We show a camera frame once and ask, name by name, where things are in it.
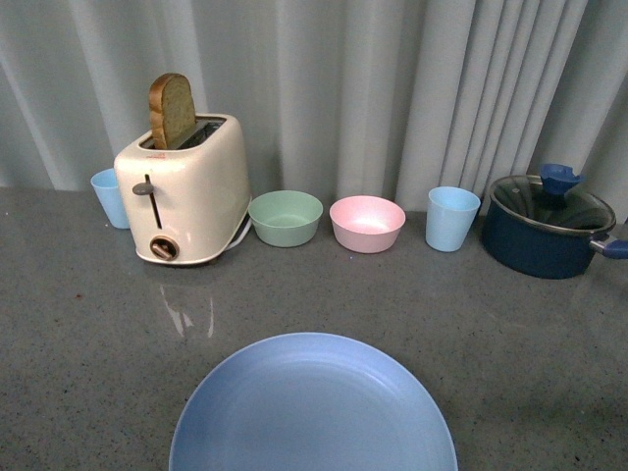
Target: bowl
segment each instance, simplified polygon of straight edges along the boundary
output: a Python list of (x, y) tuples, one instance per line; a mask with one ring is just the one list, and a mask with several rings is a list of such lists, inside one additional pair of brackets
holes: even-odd
[(377, 196), (343, 198), (332, 205), (330, 216), (340, 245), (360, 253), (388, 250), (405, 223), (399, 206)]
[(262, 241), (276, 247), (296, 247), (316, 234), (323, 203), (311, 194), (284, 189), (255, 198), (248, 215)]

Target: gray countertop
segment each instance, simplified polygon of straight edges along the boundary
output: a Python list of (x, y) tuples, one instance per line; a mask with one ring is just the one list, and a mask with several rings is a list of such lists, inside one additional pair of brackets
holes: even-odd
[[(367, 342), (441, 409), (461, 470), (628, 461), (628, 262), (539, 280), (409, 213), (387, 252), (329, 217), (281, 249), (251, 232), (217, 263), (152, 265), (90, 192), (0, 189), (0, 469), (167, 469), (186, 400), (221, 360), (278, 334)], [(628, 227), (616, 228), (628, 236)]]

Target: pot lid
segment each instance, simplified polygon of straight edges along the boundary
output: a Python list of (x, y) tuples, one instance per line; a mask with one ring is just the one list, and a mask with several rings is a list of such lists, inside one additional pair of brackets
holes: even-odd
[(526, 224), (545, 231), (581, 236), (612, 229), (615, 214), (610, 206), (575, 184), (564, 194), (556, 194), (544, 188), (542, 177), (505, 177), (493, 183), (491, 201)]

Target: pot handle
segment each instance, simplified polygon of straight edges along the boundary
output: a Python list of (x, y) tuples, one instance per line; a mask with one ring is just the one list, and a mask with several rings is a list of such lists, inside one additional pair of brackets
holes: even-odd
[(628, 240), (620, 240), (610, 235), (607, 240), (591, 240), (589, 246), (606, 258), (628, 258)]

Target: light blue cup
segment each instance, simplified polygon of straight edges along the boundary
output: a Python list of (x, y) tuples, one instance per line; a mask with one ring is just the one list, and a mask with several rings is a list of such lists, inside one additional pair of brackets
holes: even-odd
[(117, 229), (128, 229), (129, 219), (127, 219), (127, 212), (120, 196), (114, 169), (98, 172), (91, 178), (91, 185), (111, 225)]
[(480, 198), (455, 186), (439, 186), (430, 191), (425, 240), (441, 252), (462, 246), (480, 207)]

